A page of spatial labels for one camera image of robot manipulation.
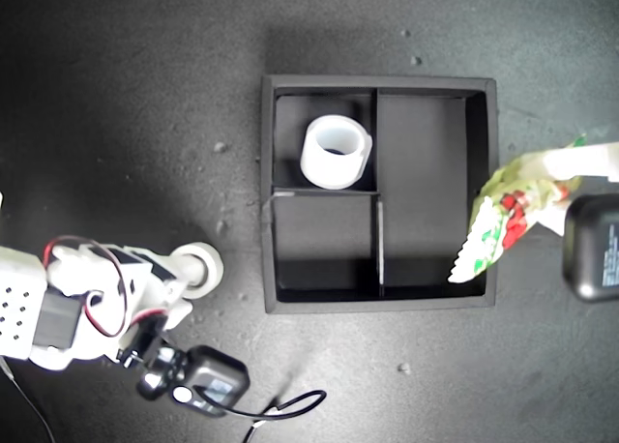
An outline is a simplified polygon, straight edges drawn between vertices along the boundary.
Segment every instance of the black device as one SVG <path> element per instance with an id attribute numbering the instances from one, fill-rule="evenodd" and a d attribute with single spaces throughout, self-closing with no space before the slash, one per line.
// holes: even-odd
<path id="1" fill-rule="evenodd" d="M 250 387 L 245 364 L 205 345 L 182 351 L 160 337 L 163 324 L 164 318 L 146 319 L 129 347 L 119 351 L 119 362 L 126 368 L 144 367 L 137 392 L 148 400 L 169 394 L 178 404 L 209 417 L 225 415 L 223 409 L 236 404 Z"/>
<path id="2" fill-rule="evenodd" d="M 619 193 L 577 198 L 565 221 L 563 276 L 585 301 L 619 298 Z"/>

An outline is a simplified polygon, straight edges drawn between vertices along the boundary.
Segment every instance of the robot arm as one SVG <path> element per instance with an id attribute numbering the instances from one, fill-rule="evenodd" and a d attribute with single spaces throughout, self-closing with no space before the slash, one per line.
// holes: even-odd
<path id="1" fill-rule="evenodd" d="M 192 311 L 190 300 L 212 291 L 222 275 L 219 253 L 204 243 L 163 256 L 61 237 L 48 246 L 43 262 L 0 248 L 0 355 L 50 370 L 102 356 L 124 368 L 142 365 L 137 391 L 144 398 L 169 392 L 176 402 L 219 417 L 223 411 L 194 390 L 233 405 L 250 385 L 245 365 L 207 346 L 181 351 L 162 333 L 176 327 Z"/>
<path id="2" fill-rule="evenodd" d="M 60 246 L 63 240 L 86 243 L 72 249 Z M 0 354 L 51 370 L 103 355 L 117 362 L 137 323 L 163 314 L 162 329 L 176 327 L 192 311 L 187 299 L 204 296 L 223 275 L 219 254 L 206 244 L 161 256 L 67 237 L 50 250 L 55 260 L 46 265 L 0 249 L 0 273 L 8 282 L 0 288 Z"/>

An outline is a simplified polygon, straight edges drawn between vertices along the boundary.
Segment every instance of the black tray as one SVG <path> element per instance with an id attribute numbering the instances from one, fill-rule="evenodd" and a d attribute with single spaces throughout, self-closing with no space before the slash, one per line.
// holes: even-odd
<path id="1" fill-rule="evenodd" d="M 498 166 L 493 80 L 267 75 L 262 97 L 267 312 L 494 304 L 496 265 L 447 283 L 472 200 Z M 373 139 L 363 177 L 342 191 L 299 166 L 306 128 L 326 114 Z"/>

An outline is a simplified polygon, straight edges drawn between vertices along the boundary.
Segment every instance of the red wire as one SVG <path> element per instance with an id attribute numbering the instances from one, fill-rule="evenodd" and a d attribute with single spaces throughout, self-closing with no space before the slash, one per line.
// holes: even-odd
<path id="1" fill-rule="evenodd" d="M 166 313 L 167 313 L 167 310 L 160 309 L 160 308 L 152 308 L 151 310 L 143 310 L 141 312 L 138 312 L 135 315 L 135 317 L 132 319 L 130 326 L 135 325 L 136 323 L 144 320 L 146 317 L 150 317 L 151 315 L 166 314 Z"/>
<path id="2" fill-rule="evenodd" d="M 124 302 L 124 311 L 123 311 L 123 320 L 121 322 L 120 328 L 118 329 L 117 332 L 115 332 L 114 334 L 110 334 L 98 321 L 97 319 L 95 319 L 95 317 L 93 316 L 92 312 L 90 312 L 90 306 L 88 306 L 88 303 L 84 303 L 84 314 L 86 315 L 86 318 L 88 319 L 88 321 L 92 324 L 92 326 L 97 329 L 97 331 L 103 335 L 104 337 L 108 337 L 109 339 L 112 339 L 114 337 L 118 337 L 120 334 L 123 333 L 123 330 L 125 329 L 125 325 L 127 323 L 127 311 L 129 310 L 129 300 L 128 300 L 128 295 L 127 295 L 127 286 L 125 285 L 125 281 L 123 279 L 123 273 L 121 271 L 120 268 L 120 261 L 118 260 L 118 258 L 114 255 L 114 253 L 112 251 L 110 251 L 109 249 L 107 249 L 106 247 L 104 247 L 103 245 L 101 245 L 100 243 L 88 239 L 88 238 L 83 238 L 83 237 L 76 237 L 73 235 L 63 235 L 61 237 L 56 237 L 53 240 L 51 240 L 49 243 L 47 243 L 47 245 L 45 245 L 44 251 L 43 251 L 43 265 L 45 268 L 47 268 L 47 265 L 49 264 L 49 259 L 51 257 L 51 251 L 53 250 L 53 248 L 60 242 L 62 241 L 73 241 L 73 242 L 77 242 L 77 243 L 81 243 L 81 244 L 87 244 L 87 245 L 92 245 L 93 247 L 99 249 L 101 252 L 103 252 L 106 256 L 106 259 L 111 262 L 114 265 L 114 268 L 116 269 L 116 272 L 118 273 L 118 285 L 121 291 L 121 295 L 123 296 L 123 302 Z"/>

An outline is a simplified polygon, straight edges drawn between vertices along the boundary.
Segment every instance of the gray floor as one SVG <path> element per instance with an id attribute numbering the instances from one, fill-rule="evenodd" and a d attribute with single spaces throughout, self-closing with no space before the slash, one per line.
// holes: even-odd
<path id="1" fill-rule="evenodd" d="M 619 304 L 577 301 L 543 229 L 502 259 L 495 308 L 264 313 L 265 73 L 493 77 L 502 162 L 619 140 L 619 0 L 0 0 L 0 242 L 212 242 L 225 280 L 175 339 L 250 366 L 243 408 L 329 392 L 256 443 L 619 441 Z M 143 401 L 103 362 L 12 364 L 59 442 L 234 443 L 248 426 Z M 4 380 L 0 396 L 2 441 L 43 441 Z"/>

